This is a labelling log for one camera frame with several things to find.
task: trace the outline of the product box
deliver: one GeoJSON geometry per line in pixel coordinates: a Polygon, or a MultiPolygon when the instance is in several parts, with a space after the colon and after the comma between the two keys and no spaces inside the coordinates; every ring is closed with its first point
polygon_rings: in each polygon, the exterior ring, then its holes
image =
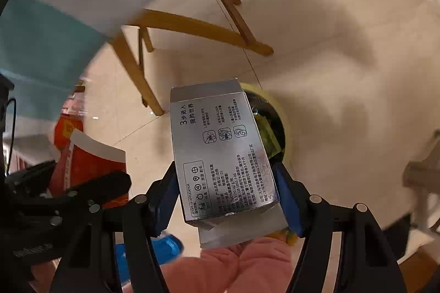
{"type": "Polygon", "coordinates": [[[187,223],[209,230],[230,215],[263,214],[278,204],[269,161],[237,79],[171,89],[170,113],[187,223]]]}

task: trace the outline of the wooden chair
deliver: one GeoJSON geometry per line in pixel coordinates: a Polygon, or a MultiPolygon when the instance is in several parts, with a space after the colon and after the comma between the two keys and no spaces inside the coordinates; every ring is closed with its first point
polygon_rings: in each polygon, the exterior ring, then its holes
{"type": "Polygon", "coordinates": [[[264,43],[258,42],[249,27],[236,9],[236,5],[241,4],[241,0],[221,0],[234,24],[237,26],[238,33],[221,26],[210,24],[205,21],[188,18],[186,16],[166,13],[163,11],[144,9],[141,14],[128,25],[139,27],[138,47],[139,63],[136,61],[130,46],[122,32],[111,41],[116,55],[137,87],[142,96],[144,106],[150,106],[157,116],[164,114],[156,96],[151,91],[151,87],[145,80],[144,74],[144,53],[142,41],[144,41],[148,52],[154,50],[153,44],[148,33],[148,28],[171,30],[183,32],[190,35],[205,37],[207,39],[228,43],[252,50],[258,54],[269,56],[273,54],[273,49],[264,43]]]}

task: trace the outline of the blue object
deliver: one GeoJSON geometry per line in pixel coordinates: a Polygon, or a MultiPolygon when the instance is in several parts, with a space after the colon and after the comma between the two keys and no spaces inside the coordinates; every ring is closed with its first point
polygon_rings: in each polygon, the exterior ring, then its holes
{"type": "Polygon", "coordinates": [[[303,237],[304,227],[301,223],[300,209],[295,198],[293,197],[292,191],[287,185],[282,171],[285,171],[289,178],[290,174],[282,164],[274,165],[272,167],[272,171],[278,189],[282,212],[284,213],[287,224],[289,225],[289,230],[296,233],[298,237],[303,237]]]}
{"type": "MultiPolygon", "coordinates": [[[[168,263],[180,256],[183,252],[183,244],[176,236],[168,234],[159,238],[151,238],[153,249],[159,265],[168,263]]],[[[127,258],[125,257],[125,246],[123,243],[116,245],[116,259],[119,270],[119,279],[124,285],[130,279],[128,272],[127,258]]]]}

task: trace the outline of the pink fabric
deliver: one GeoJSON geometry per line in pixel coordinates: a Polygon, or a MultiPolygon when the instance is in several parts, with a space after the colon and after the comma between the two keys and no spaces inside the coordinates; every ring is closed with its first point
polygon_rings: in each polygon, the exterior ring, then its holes
{"type": "MultiPolygon", "coordinates": [[[[203,250],[161,266],[170,293],[284,293],[292,277],[290,248],[270,237],[203,250]]],[[[124,293],[131,293],[131,285],[124,293]]]]}

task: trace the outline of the tiled floor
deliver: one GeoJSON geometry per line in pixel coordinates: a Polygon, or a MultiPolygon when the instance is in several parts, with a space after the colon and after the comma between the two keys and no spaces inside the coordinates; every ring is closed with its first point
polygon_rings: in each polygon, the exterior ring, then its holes
{"type": "MultiPolygon", "coordinates": [[[[292,175],[332,204],[364,202],[386,226],[412,205],[403,169],[440,125],[440,9],[427,0],[242,0],[262,57],[192,35],[150,30],[148,82],[164,109],[172,86],[238,77],[260,85],[287,113],[292,175]]],[[[155,0],[164,10],[225,27],[217,0],[155,0]]],[[[134,28],[125,32],[136,49],[134,28]]],[[[132,194],[173,159],[169,115],[144,108],[109,46],[89,69],[86,132],[127,153],[132,194]]],[[[197,231],[178,203],[169,231],[197,255],[197,231]]]]}

